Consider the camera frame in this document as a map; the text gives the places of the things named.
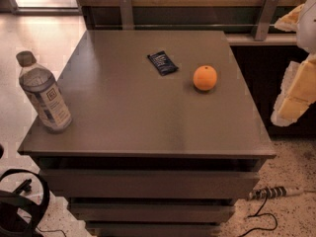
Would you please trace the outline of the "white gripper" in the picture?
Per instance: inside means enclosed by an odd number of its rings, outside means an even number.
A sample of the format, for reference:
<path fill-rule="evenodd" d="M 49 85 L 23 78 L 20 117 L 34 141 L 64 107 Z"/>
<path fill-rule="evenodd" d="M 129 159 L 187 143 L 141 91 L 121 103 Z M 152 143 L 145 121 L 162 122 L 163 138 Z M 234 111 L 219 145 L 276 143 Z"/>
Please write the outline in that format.
<path fill-rule="evenodd" d="M 296 32 L 297 45 L 308 53 L 316 52 L 316 0 L 306 0 L 278 18 L 275 28 Z M 291 61 L 285 69 L 276 98 L 271 122 L 289 126 L 316 102 L 316 54 L 309 54 L 301 63 Z"/>

